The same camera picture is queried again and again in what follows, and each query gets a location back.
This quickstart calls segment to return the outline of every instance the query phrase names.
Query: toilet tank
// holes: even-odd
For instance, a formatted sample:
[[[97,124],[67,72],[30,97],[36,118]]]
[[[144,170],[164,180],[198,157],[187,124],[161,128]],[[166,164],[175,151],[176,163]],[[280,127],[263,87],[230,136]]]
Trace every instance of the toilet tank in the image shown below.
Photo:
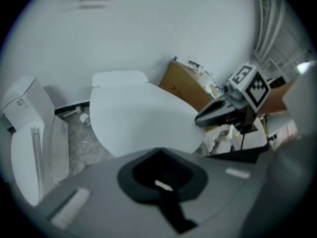
[[[33,76],[15,81],[4,95],[1,108],[16,131],[31,121],[45,123],[54,116],[50,97]]]

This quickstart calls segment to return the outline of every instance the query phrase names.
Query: toilet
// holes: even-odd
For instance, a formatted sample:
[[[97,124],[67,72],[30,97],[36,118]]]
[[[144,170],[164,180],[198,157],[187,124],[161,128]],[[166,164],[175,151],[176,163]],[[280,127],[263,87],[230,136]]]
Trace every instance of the toilet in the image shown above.
[[[91,126],[112,155],[153,148],[192,154],[202,144],[205,130],[195,125],[198,112],[149,83],[141,71],[100,72],[92,86]]]
[[[54,115],[52,101],[32,76],[12,84],[2,111],[16,130],[11,141],[15,182],[35,206],[68,176],[68,124]]]

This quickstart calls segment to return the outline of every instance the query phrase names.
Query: white wall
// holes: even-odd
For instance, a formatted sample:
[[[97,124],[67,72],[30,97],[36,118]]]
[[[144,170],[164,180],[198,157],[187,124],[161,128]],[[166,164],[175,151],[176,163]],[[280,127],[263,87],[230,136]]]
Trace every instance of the white wall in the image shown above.
[[[251,54],[255,0],[32,0],[0,63],[0,101],[35,75],[56,107],[86,101],[98,71],[141,70],[159,83],[174,55],[222,81]]]

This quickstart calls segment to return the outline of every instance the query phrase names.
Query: gray floor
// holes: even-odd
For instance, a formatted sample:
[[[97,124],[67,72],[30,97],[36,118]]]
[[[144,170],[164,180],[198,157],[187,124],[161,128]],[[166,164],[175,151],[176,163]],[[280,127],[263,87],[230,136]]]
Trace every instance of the gray floor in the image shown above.
[[[89,114],[89,108],[85,108],[84,113]],[[68,123],[69,177],[83,171],[88,165],[113,158],[111,153],[99,143],[91,125],[87,127],[81,123],[79,120],[81,114],[61,117]]]

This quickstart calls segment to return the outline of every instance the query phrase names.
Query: gray surface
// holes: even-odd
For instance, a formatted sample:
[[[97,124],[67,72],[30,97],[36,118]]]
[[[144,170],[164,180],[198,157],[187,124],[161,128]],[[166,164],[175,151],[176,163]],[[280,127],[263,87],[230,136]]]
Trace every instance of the gray surface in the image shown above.
[[[37,210],[44,216],[49,216],[76,188],[85,187],[92,195],[69,227],[69,232],[81,237],[94,238],[174,237],[177,233],[157,207],[132,201],[117,182],[120,168],[142,154],[130,154],[86,168],[82,173],[63,182],[41,202]],[[208,172],[209,183],[198,199],[181,204],[185,216],[197,224],[203,224],[219,213],[247,182],[227,175],[225,169],[234,167],[252,172],[254,167],[251,164],[201,158],[189,154],[181,156]]]
[[[101,160],[111,159],[113,156],[97,140],[91,125],[86,127],[81,123],[81,114],[72,114],[65,118],[68,123],[69,139],[69,176],[74,176],[91,164],[99,163]]]

